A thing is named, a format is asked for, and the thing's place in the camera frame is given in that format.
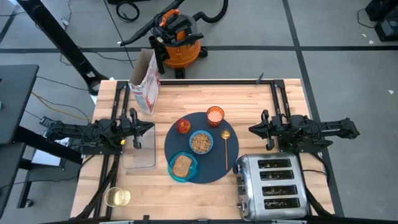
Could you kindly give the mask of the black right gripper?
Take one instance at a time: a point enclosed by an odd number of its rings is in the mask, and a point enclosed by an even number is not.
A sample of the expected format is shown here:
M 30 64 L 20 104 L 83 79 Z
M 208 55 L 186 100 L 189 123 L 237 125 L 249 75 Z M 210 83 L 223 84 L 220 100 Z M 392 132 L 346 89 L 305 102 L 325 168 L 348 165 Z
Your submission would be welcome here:
M 267 144 L 266 149 L 272 150 L 275 146 L 274 140 L 272 139 L 273 136 L 278 136 L 282 131 L 282 117 L 280 114 L 271 117 L 271 121 L 268 121 L 269 112 L 264 110 L 262 112 L 262 120 L 266 122 L 261 122 L 254 126 L 249 127 L 249 131 L 259 137 L 266 137 Z

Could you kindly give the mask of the gold spoon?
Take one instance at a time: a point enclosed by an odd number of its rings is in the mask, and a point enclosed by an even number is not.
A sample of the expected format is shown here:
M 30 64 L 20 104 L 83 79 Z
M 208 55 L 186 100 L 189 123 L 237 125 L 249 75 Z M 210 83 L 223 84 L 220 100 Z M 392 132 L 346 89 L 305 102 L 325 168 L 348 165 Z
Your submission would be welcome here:
M 228 170 L 228 139 L 230 138 L 231 133 L 228 129 L 224 129 L 221 132 L 221 137 L 224 139 L 224 153 L 225 153 L 225 166 L 226 170 Z

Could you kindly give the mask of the red yellow apple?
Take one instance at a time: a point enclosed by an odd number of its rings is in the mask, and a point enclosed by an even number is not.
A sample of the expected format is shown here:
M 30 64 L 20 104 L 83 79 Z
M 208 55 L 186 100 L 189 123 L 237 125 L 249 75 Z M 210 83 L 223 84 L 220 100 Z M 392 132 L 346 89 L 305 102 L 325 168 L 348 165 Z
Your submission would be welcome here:
M 189 120 L 187 120 L 185 118 L 179 119 L 176 123 L 176 126 L 177 126 L 177 131 L 180 134 L 187 134 L 191 128 L 191 124 L 190 124 Z

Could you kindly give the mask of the orange drinking glass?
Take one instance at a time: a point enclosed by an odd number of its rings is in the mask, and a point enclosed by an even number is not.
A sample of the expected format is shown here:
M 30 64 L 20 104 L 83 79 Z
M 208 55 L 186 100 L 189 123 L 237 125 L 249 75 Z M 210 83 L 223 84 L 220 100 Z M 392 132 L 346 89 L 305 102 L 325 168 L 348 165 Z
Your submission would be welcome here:
M 219 106 L 212 106 L 206 112 L 208 124 L 211 128 L 217 128 L 224 119 L 224 111 Z

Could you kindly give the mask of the small round plastic bowl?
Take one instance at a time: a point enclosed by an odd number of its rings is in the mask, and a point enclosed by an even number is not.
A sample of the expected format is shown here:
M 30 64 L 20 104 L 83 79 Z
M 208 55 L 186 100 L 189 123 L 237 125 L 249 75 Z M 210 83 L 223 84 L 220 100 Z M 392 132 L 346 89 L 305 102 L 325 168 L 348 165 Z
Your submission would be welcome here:
M 189 139 L 191 150 L 197 154 L 206 154 L 210 152 L 213 144 L 212 135 L 204 130 L 195 131 Z

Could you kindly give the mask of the teal plastic plate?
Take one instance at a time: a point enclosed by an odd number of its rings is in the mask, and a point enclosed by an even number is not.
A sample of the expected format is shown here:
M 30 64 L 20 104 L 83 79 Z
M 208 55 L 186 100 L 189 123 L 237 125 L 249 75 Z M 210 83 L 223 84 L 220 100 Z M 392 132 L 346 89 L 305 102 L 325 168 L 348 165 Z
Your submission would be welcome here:
M 189 175 L 186 178 L 177 177 L 172 172 L 172 167 L 174 165 L 174 162 L 175 162 L 176 158 L 178 156 L 181 156 L 181 155 L 187 156 L 187 157 L 192 159 L 192 164 L 190 166 L 190 172 L 189 172 Z M 198 161 L 197 161 L 196 157 L 193 154 L 189 153 L 189 152 L 178 152 L 171 158 L 171 160 L 169 162 L 169 166 L 168 166 L 168 172 L 169 172 L 169 175 L 171 176 L 171 178 L 173 178 L 177 182 L 189 182 L 198 173 Z

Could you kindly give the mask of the brown toast slice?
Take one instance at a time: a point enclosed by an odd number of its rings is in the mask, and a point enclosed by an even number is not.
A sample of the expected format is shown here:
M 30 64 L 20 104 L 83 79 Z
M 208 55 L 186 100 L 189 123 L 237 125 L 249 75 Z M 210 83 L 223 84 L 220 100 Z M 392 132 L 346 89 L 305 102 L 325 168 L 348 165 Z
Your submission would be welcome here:
M 172 167 L 172 172 L 177 177 L 186 178 L 189 175 L 191 164 L 191 158 L 184 155 L 178 156 Z

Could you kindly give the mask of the beige cereal pieces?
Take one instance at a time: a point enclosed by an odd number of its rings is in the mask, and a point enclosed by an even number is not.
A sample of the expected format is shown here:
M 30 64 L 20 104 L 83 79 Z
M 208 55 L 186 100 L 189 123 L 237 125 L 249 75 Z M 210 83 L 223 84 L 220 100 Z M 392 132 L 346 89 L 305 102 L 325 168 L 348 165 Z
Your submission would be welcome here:
M 207 134 L 198 133 L 192 137 L 190 144 L 195 152 L 204 154 L 210 150 L 212 141 Z

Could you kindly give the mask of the gold wire cup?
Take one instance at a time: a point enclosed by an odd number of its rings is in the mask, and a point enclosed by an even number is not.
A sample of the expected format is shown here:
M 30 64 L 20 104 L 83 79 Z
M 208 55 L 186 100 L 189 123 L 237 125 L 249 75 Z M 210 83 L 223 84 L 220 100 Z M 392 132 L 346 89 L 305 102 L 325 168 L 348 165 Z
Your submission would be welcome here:
M 123 207 L 129 203 L 131 194 L 128 190 L 123 190 L 119 187 L 111 187 L 105 193 L 104 199 L 106 205 L 109 207 Z

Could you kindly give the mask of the white red cereal box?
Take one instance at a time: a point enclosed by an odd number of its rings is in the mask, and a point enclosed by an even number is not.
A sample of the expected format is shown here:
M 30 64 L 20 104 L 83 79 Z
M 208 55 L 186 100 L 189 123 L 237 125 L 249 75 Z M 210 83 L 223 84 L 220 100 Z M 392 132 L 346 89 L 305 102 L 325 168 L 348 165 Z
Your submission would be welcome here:
M 129 79 L 129 87 L 144 114 L 154 112 L 160 89 L 159 75 L 154 50 L 142 49 Z

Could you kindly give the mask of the round dark blue placemat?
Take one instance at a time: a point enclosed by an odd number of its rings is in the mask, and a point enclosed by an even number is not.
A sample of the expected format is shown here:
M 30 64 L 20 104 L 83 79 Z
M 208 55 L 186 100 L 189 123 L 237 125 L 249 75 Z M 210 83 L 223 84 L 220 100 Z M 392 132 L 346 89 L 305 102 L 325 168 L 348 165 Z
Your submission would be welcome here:
M 165 138 L 165 158 L 168 162 L 178 152 L 189 152 L 193 154 L 198 161 L 198 173 L 189 182 L 194 184 L 208 184 L 224 177 L 235 164 L 239 154 L 239 142 L 233 127 L 222 120 L 217 128 L 211 128 L 208 124 L 205 112 L 190 113 L 183 118 L 189 120 L 191 128 L 187 134 L 180 134 L 177 131 L 176 123 L 171 125 Z M 228 129 L 231 133 L 228 139 L 228 170 L 225 166 L 224 139 L 221 132 Z M 198 130 L 209 132 L 213 137 L 213 147 L 206 154 L 197 154 L 193 152 L 189 145 L 190 136 Z

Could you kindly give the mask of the silver four-slot toaster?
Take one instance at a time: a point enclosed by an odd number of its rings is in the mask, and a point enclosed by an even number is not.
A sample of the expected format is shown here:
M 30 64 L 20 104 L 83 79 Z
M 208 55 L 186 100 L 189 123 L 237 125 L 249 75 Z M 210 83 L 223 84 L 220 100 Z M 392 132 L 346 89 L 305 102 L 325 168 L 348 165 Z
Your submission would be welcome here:
M 308 200 L 297 156 L 245 154 L 236 161 L 238 208 L 246 221 L 303 218 Z

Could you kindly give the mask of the black tower stand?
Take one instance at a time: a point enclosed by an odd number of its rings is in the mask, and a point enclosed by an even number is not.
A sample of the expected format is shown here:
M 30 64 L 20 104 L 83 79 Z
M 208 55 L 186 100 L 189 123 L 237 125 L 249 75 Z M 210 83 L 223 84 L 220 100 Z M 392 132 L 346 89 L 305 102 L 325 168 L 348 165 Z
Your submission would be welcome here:
M 91 95 L 97 96 L 98 90 L 95 87 L 102 80 L 109 80 L 109 78 L 100 74 L 92 66 L 90 61 L 83 55 L 82 51 L 40 0 L 16 1 L 59 49 L 60 53 L 71 63 L 82 79 L 84 79 L 88 92 Z

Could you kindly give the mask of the black equipment box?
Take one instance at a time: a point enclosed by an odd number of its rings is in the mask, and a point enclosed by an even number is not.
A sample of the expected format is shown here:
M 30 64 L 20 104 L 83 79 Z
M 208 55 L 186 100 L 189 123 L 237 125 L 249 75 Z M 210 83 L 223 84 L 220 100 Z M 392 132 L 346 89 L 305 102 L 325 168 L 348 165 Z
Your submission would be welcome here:
M 371 0 L 365 12 L 381 42 L 398 41 L 398 0 Z

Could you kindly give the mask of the black table rig frame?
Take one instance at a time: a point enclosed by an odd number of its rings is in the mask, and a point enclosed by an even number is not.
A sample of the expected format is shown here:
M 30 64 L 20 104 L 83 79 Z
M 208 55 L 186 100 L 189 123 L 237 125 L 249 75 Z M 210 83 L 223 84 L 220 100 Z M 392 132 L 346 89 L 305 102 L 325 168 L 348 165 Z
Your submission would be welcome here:
M 131 200 L 125 207 L 112 209 L 112 220 L 237 220 L 238 192 L 233 171 L 210 184 L 179 183 L 167 172 L 164 142 L 167 131 L 183 115 L 205 112 L 211 106 L 220 106 L 225 118 L 235 130 L 239 141 L 239 156 L 266 151 L 266 141 L 248 131 L 261 121 L 262 110 L 275 114 L 271 86 L 250 80 L 161 80 L 159 97 L 152 116 L 156 123 L 157 162 L 149 169 L 124 170 L 120 163 L 116 186 L 128 189 Z M 117 81 L 103 81 L 94 110 L 94 119 L 108 118 L 111 114 Z M 284 79 L 288 104 L 292 114 L 311 116 L 300 79 Z M 70 216 L 75 217 L 92 199 L 98 188 L 103 156 L 87 162 L 81 172 Z M 323 208 L 335 213 L 325 176 L 305 172 L 305 182 Z

